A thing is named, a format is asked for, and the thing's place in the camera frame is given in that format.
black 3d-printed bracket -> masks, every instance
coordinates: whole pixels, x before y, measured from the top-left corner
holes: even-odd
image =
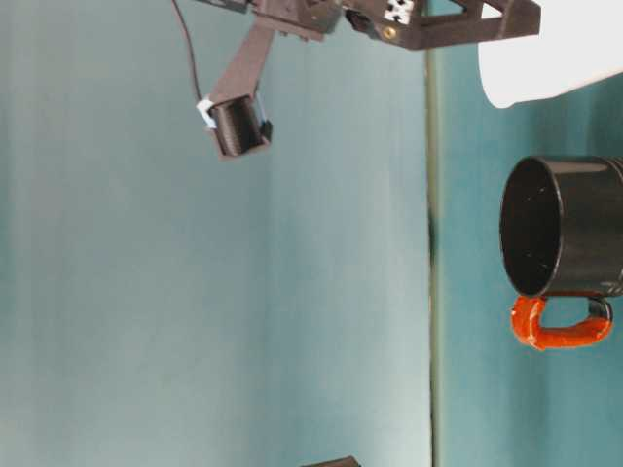
[[[540,7],[532,0],[449,0],[453,15],[428,16],[426,0],[344,0],[352,27],[373,39],[411,50],[538,34]],[[482,18],[483,6],[499,11]]]

black mug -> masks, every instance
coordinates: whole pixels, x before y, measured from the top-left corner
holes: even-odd
[[[612,327],[607,297],[623,294],[623,160],[521,160],[501,204],[501,253],[520,297],[511,323],[538,349],[602,340]],[[541,328],[551,297],[586,297],[588,317],[568,328]]]

cable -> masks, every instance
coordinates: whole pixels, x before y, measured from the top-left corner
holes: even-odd
[[[197,78],[197,64],[195,63],[193,41],[191,40],[191,34],[188,32],[188,27],[186,26],[184,16],[179,9],[179,5],[177,5],[177,0],[171,0],[171,4],[173,5],[173,10],[175,10],[175,16],[177,17],[179,27],[182,29],[182,33],[184,34],[184,41],[186,42],[186,49],[188,51],[188,66],[191,71],[193,92],[195,93],[195,99],[197,100],[197,102],[199,102],[200,100],[202,100],[202,93],[199,90],[199,79]]]

bolt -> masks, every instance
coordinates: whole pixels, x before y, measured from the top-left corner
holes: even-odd
[[[385,37],[388,41],[390,41],[390,40],[394,39],[394,38],[396,37],[396,35],[397,35],[396,30],[395,30],[393,27],[388,26],[388,27],[386,27],[386,28],[383,30],[383,36],[384,36],[384,37]]]

mug handle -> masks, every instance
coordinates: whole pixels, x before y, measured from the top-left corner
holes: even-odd
[[[537,350],[573,348],[602,341],[612,329],[612,307],[602,298],[588,298],[588,317],[567,328],[541,328],[547,299],[520,296],[511,311],[511,325],[519,342]]]

